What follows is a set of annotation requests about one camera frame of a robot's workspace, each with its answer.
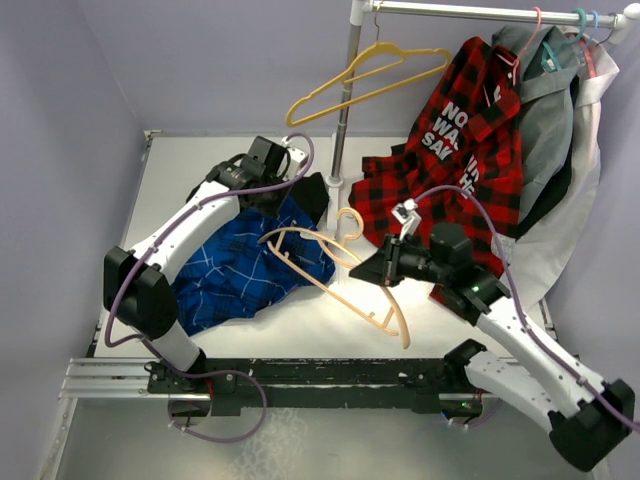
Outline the blue plaid shirt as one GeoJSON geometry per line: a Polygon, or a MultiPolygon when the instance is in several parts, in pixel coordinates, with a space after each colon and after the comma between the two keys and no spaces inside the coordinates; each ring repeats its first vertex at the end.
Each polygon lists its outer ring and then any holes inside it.
{"type": "Polygon", "coordinates": [[[189,336],[227,320],[254,317],[310,283],[259,239],[281,227],[315,230],[328,206],[315,196],[290,195],[276,216],[242,211],[189,258],[173,282],[179,322],[189,336]]]}

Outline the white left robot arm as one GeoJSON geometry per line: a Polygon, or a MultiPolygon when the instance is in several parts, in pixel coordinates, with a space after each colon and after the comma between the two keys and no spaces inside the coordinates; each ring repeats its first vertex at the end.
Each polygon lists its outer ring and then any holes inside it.
{"type": "Polygon", "coordinates": [[[315,148],[295,147],[290,136],[279,142],[256,137],[245,153],[212,167],[186,203],[153,234],[134,246],[111,248],[103,263],[103,307],[108,313],[104,343],[113,339],[116,321],[172,367],[170,378],[184,392],[202,387],[206,355],[179,321],[172,284],[190,257],[242,211],[275,214],[295,182],[310,169],[315,148]]]}

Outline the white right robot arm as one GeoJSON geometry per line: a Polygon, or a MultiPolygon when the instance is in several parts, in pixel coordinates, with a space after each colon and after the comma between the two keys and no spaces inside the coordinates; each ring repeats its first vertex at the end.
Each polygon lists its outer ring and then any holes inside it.
{"type": "Polygon", "coordinates": [[[461,226],[440,223],[429,243],[389,235],[350,277],[395,287],[405,279],[440,289],[445,305],[500,345],[513,368],[468,340],[447,356],[446,383],[456,391],[487,390],[538,424],[571,466],[589,472],[634,425],[635,393],[624,381],[608,382],[568,353],[517,305],[516,294],[477,265],[461,226]]]}

